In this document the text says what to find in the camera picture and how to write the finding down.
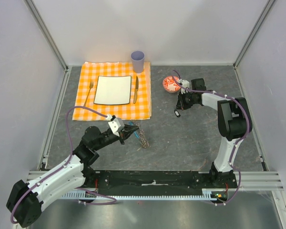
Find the black key tag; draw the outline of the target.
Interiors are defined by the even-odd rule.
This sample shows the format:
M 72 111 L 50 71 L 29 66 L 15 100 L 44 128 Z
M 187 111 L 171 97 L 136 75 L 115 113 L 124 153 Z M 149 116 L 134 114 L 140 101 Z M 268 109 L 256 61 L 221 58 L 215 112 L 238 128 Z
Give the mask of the black key tag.
M 180 113 L 178 112 L 178 110 L 174 110 L 174 114 L 176 115 L 176 117 L 180 117 Z

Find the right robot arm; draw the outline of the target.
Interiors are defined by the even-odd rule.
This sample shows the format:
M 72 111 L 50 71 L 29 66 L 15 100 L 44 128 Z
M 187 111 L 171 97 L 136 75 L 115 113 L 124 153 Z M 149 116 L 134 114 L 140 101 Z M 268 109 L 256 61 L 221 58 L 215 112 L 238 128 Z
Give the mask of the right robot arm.
M 174 81 L 181 91 L 178 94 L 176 110 L 186 110 L 195 104 L 207 106 L 217 111 L 217 125 L 221 135 L 218 155 L 209 170 L 209 183 L 218 188 L 227 184 L 237 187 L 234 159 L 239 146 L 252 131 L 252 120 L 246 99 L 233 98 L 216 91 L 207 90 L 204 79 L 191 82 L 178 78 Z

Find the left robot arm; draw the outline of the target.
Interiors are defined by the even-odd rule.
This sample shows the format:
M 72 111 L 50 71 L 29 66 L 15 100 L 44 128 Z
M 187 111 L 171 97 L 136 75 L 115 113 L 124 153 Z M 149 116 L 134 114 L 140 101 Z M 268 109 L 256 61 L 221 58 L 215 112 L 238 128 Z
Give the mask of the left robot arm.
M 88 127 L 79 145 L 61 163 L 38 178 L 29 182 L 21 179 L 13 185 L 6 204 L 11 223 L 28 227 L 65 193 L 81 186 L 93 186 L 95 176 L 90 166 L 99 157 L 97 151 L 116 141 L 124 144 L 137 130 L 138 126 L 128 124 L 124 124 L 117 134 L 110 128 L 101 132 L 96 126 Z

